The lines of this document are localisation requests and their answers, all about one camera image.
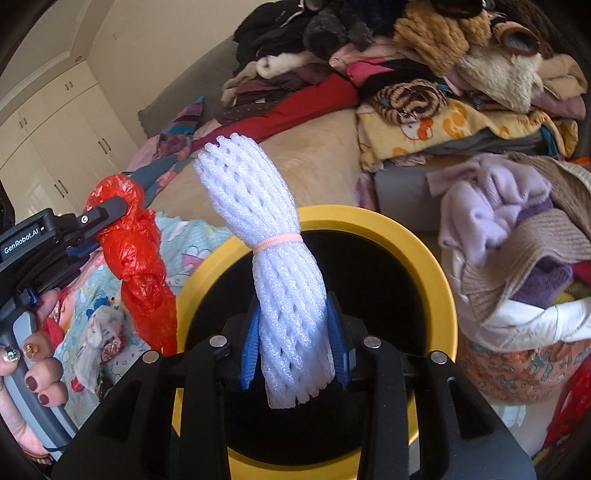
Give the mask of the white foam fruit net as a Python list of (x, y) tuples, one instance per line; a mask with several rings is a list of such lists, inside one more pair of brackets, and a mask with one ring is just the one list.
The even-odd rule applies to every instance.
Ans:
[(267, 402), (304, 404), (332, 382), (335, 367), (327, 288), (301, 237), (294, 197), (266, 152), (238, 133), (206, 144), (194, 169), (214, 211), (252, 250)]

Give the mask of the red plastic bag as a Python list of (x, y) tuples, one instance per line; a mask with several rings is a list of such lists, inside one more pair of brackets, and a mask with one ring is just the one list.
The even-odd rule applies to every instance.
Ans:
[(174, 355), (177, 353), (176, 299), (166, 283), (156, 214), (143, 206), (143, 189), (123, 174), (101, 180), (90, 193), (86, 207), (95, 207), (114, 197), (122, 198), (126, 209), (121, 218), (98, 234), (103, 257), (111, 273), (121, 281), (121, 300), (137, 335), (161, 355)]

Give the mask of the white printed plastic bag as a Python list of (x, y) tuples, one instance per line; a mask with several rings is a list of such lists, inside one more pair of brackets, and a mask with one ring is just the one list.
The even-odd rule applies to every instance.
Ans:
[(74, 361), (74, 378), (83, 389), (96, 392), (101, 367), (122, 350), (124, 314), (108, 305), (95, 308), (86, 323)]

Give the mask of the yellow rimmed black trash bin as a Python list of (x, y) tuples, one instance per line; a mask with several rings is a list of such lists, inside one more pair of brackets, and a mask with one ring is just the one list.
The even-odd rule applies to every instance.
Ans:
[(239, 233), (176, 299), (189, 361), (173, 423), (207, 478), (390, 478), (418, 436), (404, 359), (454, 358), (457, 315), (423, 242), (379, 213), (301, 208)]

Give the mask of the light blue hello kitty sheet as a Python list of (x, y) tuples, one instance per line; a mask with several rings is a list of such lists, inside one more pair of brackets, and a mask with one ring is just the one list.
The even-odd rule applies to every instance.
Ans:
[(230, 235), (203, 220), (146, 210), (135, 225), (115, 225), (102, 236), (51, 317), (63, 330), (56, 356), (75, 426), (142, 353), (176, 352), (176, 297)]

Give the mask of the white wardrobe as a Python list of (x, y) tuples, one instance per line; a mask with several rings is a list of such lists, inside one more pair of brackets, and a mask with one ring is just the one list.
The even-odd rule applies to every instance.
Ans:
[(17, 221), (45, 208), (79, 213), (99, 181), (125, 170), (136, 151), (83, 62), (1, 124), (1, 184)]

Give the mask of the blue floral quilt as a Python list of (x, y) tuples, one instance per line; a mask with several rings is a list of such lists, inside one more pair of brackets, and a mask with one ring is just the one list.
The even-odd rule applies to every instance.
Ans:
[(133, 172), (124, 172), (124, 175), (143, 189), (143, 206), (149, 207), (157, 195), (193, 161), (193, 157), (179, 159), (175, 154), (167, 155)]

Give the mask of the beige knit sweater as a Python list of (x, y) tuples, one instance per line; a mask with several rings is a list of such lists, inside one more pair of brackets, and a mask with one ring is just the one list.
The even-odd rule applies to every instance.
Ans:
[(565, 264), (590, 259), (590, 172), (548, 156), (512, 152), (509, 159), (550, 182), (554, 207), (520, 223), (485, 267), (465, 265), (461, 294), (479, 325), (514, 296), (541, 259)]

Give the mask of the floral fabric laundry basket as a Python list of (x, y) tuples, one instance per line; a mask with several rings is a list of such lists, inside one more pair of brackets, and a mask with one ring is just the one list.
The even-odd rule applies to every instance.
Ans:
[(457, 301), (457, 361), (484, 394), (507, 404), (559, 393), (590, 356), (590, 299), (546, 309), (507, 300), (482, 324)]

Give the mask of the striped purple pillow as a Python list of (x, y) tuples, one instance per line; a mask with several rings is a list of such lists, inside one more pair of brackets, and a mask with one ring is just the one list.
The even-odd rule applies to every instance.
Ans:
[(183, 149), (197, 131), (204, 114), (205, 97), (200, 96), (185, 106), (160, 132), (157, 153), (166, 156)]

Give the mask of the beige bed blanket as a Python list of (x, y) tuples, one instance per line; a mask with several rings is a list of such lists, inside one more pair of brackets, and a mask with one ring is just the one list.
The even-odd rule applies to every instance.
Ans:
[[(287, 182), (298, 207), (359, 204), (356, 184), (362, 170), (353, 109), (295, 126), (266, 139), (260, 147)], [(216, 227), (224, 224), (190, 165), (156, 196), (150, 208), (168, 217), (203, 220)]]

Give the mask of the lavender knit sweater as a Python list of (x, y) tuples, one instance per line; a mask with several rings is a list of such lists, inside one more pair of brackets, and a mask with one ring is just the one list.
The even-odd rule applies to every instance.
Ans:
[(441, 199), (440, 246), (461, 251), (476, 267), (509, 238), (521, 212), (544, 203), (551, 192), (534, 167), (489, 153), (431, 172), (427, 183), (431, 196)]

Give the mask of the yellow cartoon blanket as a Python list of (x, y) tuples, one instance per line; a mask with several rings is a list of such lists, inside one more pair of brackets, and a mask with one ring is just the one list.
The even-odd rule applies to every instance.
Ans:
[(474, 140), (485, 132), (494, 139), (522, 140), (545, 127), (553, 137), (558, 152), (570, 157), (579, 141), (577, 123), (572, 119), (552, 119), (541, 110), (527, 114), (507, 111), (479, 112), (469, 105), (451, 100), (433, 117), (398, 125), (389, 122), (369, 103), (356, 110), (360, 145), (360, 164), (367, 172), (377, 172), (384, 162), (408, 156), (450, 141)]

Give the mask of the grey headboard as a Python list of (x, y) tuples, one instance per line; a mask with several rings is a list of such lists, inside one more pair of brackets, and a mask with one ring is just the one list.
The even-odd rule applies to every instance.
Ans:
[(223, 84), (233, 77), (238, 67), (236, 44), (223, 40), (173, 80), (155, 99), (137, 113), (138, 121), (147, 138), (160, 133), (184, 107), (204, 96), (204, 115), (207, 122), (221, 111)]

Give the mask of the red folded garment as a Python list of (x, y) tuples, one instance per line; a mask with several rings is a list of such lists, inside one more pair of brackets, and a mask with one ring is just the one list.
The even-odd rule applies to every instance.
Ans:
[(263, 115), (216, 128), (204, 137), (193, 140), (191, 147), (193, 151), (200, 150), (205, 144), (214, 142), (217, 137), (229, 137), (232, 133), (262, 142), (315, 118), (352, 108), (358, 102), (356, 87), (342, 76), (331, 74), (321, 83), (305, 87), (290, 95)]

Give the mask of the pile of mixed clothes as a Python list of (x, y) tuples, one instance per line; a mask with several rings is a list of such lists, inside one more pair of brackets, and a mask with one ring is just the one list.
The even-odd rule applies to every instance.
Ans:
[(217, 121), (266, 114), (339, 71), (394, 124), (449, 97), (478, 110), (582, 120), (590, 76), (539, 1), (271, 1), (233, 33)]

